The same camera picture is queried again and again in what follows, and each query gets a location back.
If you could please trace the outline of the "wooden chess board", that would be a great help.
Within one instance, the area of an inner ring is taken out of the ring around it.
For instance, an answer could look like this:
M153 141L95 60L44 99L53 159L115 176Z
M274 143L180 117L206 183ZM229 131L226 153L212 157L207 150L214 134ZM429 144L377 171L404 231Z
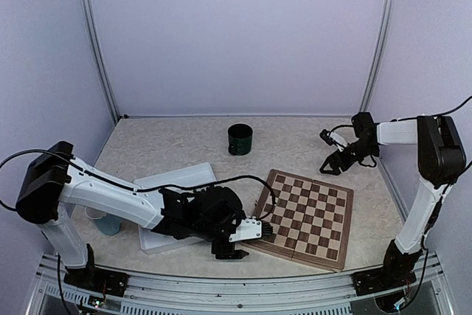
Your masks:
M267 182L277 197L271 204L267 190L255 206L257 217L273 227L265 240L244 246L259 252L328 271L345 267L354 191L308 177L271 170Z

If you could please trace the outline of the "white plastic tray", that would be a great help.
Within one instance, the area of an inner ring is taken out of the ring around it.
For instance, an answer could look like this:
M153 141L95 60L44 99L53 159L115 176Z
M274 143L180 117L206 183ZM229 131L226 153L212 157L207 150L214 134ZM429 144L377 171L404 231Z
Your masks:
M216 178L212 167L210 163L205 162L167 173L136 179L134 183L143 187L156 187L164 184L191 187L214 181L216 181ZM194 237L177 240L171 236L160 235L142 227L139 227L139 240L142 251L147 255L203 242L202 239Z

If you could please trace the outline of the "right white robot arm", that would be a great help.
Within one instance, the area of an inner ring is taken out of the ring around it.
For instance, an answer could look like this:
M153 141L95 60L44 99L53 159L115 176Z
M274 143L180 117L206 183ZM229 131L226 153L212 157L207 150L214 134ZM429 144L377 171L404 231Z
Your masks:
M375 122L369 112L352 117L350 128L356 141L347 142L336 129L324 129L320 138L336 146L320 168L321 173L338 176L367 157L378 157L387 145L414 145L420 175L417 194L402 230L390 243L378 270L377 281L393 288L421 256L429 230L452 186L464 173L466 155L454 120L450 116L420 115L390 122Z

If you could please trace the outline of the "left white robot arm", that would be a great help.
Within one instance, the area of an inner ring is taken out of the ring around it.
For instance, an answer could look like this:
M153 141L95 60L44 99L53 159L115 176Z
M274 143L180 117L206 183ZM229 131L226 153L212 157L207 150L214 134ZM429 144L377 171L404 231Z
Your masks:
M15 204L16 212L38 225L68 269L86 288L103 282L93 265L90 248L80 238L64 210L65 204L90 207L131 221L175 239L198 237L223 244L216 257L239 257L235 242L258 238L262 224L247 218L239 197L228 187L179 187L174 184L143 188L90 167L59 142L39 150L27 168Z

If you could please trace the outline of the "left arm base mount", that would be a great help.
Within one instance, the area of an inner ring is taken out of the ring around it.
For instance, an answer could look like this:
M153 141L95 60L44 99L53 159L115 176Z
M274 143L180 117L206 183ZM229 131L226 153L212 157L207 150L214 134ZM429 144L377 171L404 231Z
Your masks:
M126 273L100 268L67 269L64 276L67 285L116 297L124 297L128 279Z

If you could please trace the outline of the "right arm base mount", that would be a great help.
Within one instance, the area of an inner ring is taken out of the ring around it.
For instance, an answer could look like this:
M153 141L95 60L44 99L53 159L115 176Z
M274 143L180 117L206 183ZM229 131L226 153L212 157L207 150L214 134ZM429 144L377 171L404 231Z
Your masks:
M357 271L351 278L358 297L402 287L417 280L414 272L392 275L387 274L382 268Z

